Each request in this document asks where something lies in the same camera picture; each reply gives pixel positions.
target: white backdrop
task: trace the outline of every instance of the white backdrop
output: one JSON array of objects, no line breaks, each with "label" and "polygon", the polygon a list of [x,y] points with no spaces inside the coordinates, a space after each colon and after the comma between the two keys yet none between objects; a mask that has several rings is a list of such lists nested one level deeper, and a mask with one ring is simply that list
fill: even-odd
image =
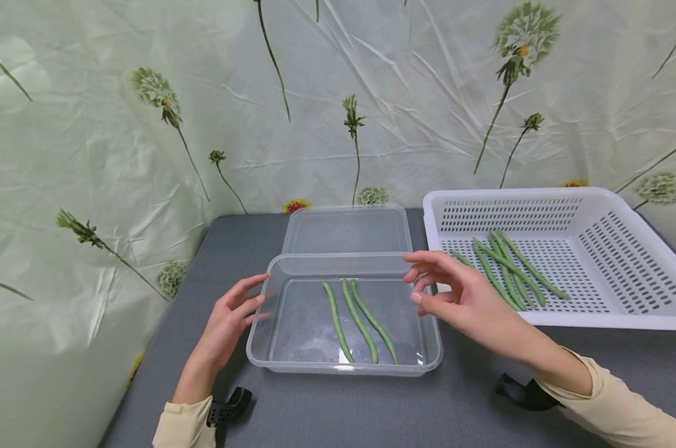
[{"label": "white backdrop", "polygon": [[[558,37],[535,65],[544,37],[493,48],[522,1],[320,0],[317,23],[314,0],[261,5],[290,122],[252,0],[0,0],[0,65],[17,80],[0,68],[0,284],[32,299],[0,287],[0,446],[101,439],[167,307],[108,249],[156,287],[241,202],[351,203],[353,93],[357,193],[375,188],[363,201],[498,188],[540,113],[505,188],[620,190],[676,246],[676,0],[545,0]],[[531,73],[509,86],[474,174],[513,56]],[[139,67],[170,88],[143,103]],[[674,174],[652,177],[663,171]],[[108,249],[57,226],[60,208]]]}]

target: white plastic basket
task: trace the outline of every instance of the white plastic basket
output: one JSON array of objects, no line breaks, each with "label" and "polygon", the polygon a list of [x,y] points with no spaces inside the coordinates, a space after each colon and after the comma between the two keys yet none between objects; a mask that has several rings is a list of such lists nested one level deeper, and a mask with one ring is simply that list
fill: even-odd
[{"label": "white plastic basket", "polygon": [[473,237],[486,242],[500,228],[572,296],[545,291],[546,308],[521,313],[533,325],[676,330],[676,254],[608,190],[431,192],[423,208],[431,250],[457,250],[479,267]]}]

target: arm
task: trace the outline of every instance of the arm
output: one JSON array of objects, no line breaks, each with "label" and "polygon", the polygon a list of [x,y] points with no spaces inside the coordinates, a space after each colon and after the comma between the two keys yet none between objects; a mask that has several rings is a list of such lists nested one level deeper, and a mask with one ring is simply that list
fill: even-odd
[{"label": "arm", "polygon": [[[528,324],[475,269],[441,251],[405,256],[414,263],[405,282],[415,282],[418,315],[432,314],[503,357],[529,366],[544,391],[578,424],[620,448],[676,448],[676,419],[649,404],[592,359],[560,347]],[[449,284],[436,296],[429,284]]]},{"label": "arm", "polygon": [[216,301],[204,334],[183,367],[174,396],[160,415],[154,448],[216,447],[216,429],[206,425],[211,390],[238,338],[253,323],[251,313],[264,301],[263,296],[247,297],[247,293],[267,278],[262,274],[243,279]]}]

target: green bean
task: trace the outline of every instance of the green bean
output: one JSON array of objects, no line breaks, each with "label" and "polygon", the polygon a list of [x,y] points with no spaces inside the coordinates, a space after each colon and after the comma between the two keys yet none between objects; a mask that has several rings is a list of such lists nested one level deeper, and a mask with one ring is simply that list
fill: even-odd
[{"label": "green bean", "polygon": [[370,312],[367,305],[365,305],[365,302],[363,302],[363,298],[360,297],[360,293],[358,293],[358,285],[355,283],[355,280],[352,281],[351,287],[353,288],[353,296],[355,296],[355,302],[358,304],[358,307],[360,307],[360,309],[363,311],[365,317],[368,318],[370,324],[372,324],[372,326],[375,327],[377,332],[380,334],[380,337],[383,338],[383,340],[385,341],[385,345],[387,345],[387,349],[390,351],[390,354],[392,355],[392,359],[395,362],[395,365],[397,365],[397,350],[395,350],[395,344],[392,343],[390,336],[387,334],[385,329],[380,325],[380,322],[378,322],[375,316],[373,316],[373,313]]},{"label": "green bean", "polygon": [[470,259],[467,258],[465,255],[462,255],[458,251],[452,249],[450,249],[450,254],[452,254],[452,256],[454,256],[454,258],[456,258],[457,261],[459,261],[461,264],[464,264],[468,268],[475,269],[475,266],[471,263]]},{"label": "green bean", "polygon": [[519,308],[517,307],[515,302],[512,302],[512,298],[509,297],[509,294],[507,291],[504,290],[502,287],[502,284],[499,283],[496,277],[494,277],[494,274],[492,273],[492,269],[489,268],[489,263],[487,261],[487,258],[484,257],[484,254],[482,251],[479,249],[478,246],[473,245],[473,250],[475,251],[476,257],[479,259],[479,262],[482,263],[482,268],[484,269],[484,275],[487,276],[487,279],[489,279],[489,282],[492,283],[492,287],[494,287],[497,290],[497,293],[502,296],[504,299],[504,302],[507,302],[509,306],[514,308],[516,311],[519,311]]},{"label": "green bean", "polygon": [[544,275],[541,275],[540,272],[535,268],[532,263],[522,254],[522,251],[519,250],[519,247],[517,247],[516,244],[512,240],[509,239],[507,235],[504,234],[503,231],[499,232],[499,236],[504,240],[504,242],[507,243],[509,246],[509,249],[512,249],[513,253],[517,256],[517,258],[522,261],[522,264],[524,264],[527,268],[527,270],[536,278],[539,280],[541,284],[544,285],[545,288],[547,288],[547,291],[551,292],[555,296],[559,297],[563,301],[570,301],[572,297],[569,296],[564,291],[561,291],[558,287],[555,287],[548,279],[544,277]]},{"label": "green bean", "polygon": [[[507,244],[504,244],[504,242],[499,237],[499,234],[496,231],[489,232],[489,240],[492,241],[493,244],[497,244],[499,246],[499,251],[501,251],[502,256],[506,258],[507,261],[512,263],[516,268],[517,265],[514,263],[514,260],[512,259],[512,254],[509,253]],[[519,291],[519,294],[522,297],[522,300],[526,303],[526,305],[534,307],[535,306],[534,302],[532,302],[531,297],[529,297],[529,293],[527,292],[527,289],[524,287],[524,282],[522,282],[522,279],[517,277],[513,273],[509,273],[509,276],[512,277],[512,280],[514,280],[515,284],[517,285],[517,291]]]},{"label": "green bean", "polygon": [[328,301],[330,302],[330,311],[333,313],[333,326],[336,329],[336,334],[338,335],[338,342],[340,343],[340,348],[343,350],[343,354],[348,359],[349,362],[355,363],[352,354],[350,354],[350,348],[348,348],[348,342],[345,340],[345,335],[343,334],[343,327],[340,325],[340,318],[338,317],[338,304],[336,303],[336,298],[333,296],[333,291],[330,289],[328,283],[323,282],[323,289],[325,294],[328,294]]},{"label": "green bean", "polygon": [[542,293],[541,289],[539,289],[539,285],[537,285],[534,280],[532,280],[528,275],[523,273],[521,270],[517,269],[515,265],[512,263],[509,263],[506,259],[504,259],[503,256],[495,254],[492,249],[489,249],[487,246],[479,242],[478,239],[473,238],[475,241],[475,245],[479,247],[479,249],[483,250],[484,253],[486,253],[489,256],[492,256],[492,258],[497,261],[497,263],[502,263],[507,266],[507,269],[511,270],[517,277],[521,278],[522,281],[524,281],[528,287],[532,288],[532,291],[534,291],[535,296],[537,296],[537,301],[539,301],[541,304],[546,304],[546,299],[544,298],[544,293]]},{"label": "green bean", "polygon": [[378,363],[378,350],[375,348],[375,342],[373,337],[370,336],[370,332],[363,325],[363,320],[360,318],[358,311],[355,309],[355,304],[353,303],[353,298],[350,296],[350,291],[348,291],[348,282],[346,279],[343,279],[343,296],[345,296],[345,301],[348,303],[348,309],[350,310],[350,315],[353,316],[355,320],[355,325],[358,326],[358,330],[365,338],[365,342],[368,343],[370,348],[370,357],[373,359],[373,364]]},{"label": "green bean", "polygon": [[[499,243],[494,240],[494,237],[492,235],[489,235],[488,238],[489,238],[489,243],[492,244],[492,250],[495,253],[504,256],[504,254],[502,254],[501,247],[499,247]],[[505,265],[500,264],[499,270],[502,271],[502,280],[504,280],[504,286],[507,287],[507,293],[509,294],[509,297],[512,298],[512,302],[515,302],[515,305],[521,311],[526,311],[527,307],[524,306],[524,304],[522,303],[522,301],[519,297],[519,293],[517,292],[517,289],[515,289],[515,285],[512,282],[512,276],[509,275],[509,269],[507,269],[507,267]]]}]

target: gray table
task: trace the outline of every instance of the gray table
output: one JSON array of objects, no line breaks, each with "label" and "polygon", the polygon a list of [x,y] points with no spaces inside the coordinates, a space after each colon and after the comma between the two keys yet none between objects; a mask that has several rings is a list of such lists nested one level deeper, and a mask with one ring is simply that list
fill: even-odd
[{"label": "gray table", "polygon": [[[415,250],[426,249],[422,211],[408,211]],[[212,223],[181,291],[107,431],[107,448],[149,447],[164,402],[198,340],[211,307],[239,278],[263,272],[280,254],[285,215],[224,217]],[[445,357],[421,378],[273,373],[245,357],[245,336],[214,394],[254,393],[249,418],[219,434],[234,447],[606,447],[557,411],[534,414],[494,395],[502,372],[521,366],[495,357],[446,325]],[[632,390],[676,417],[676,333],[544,329],[558,343],[597,359]]]}]

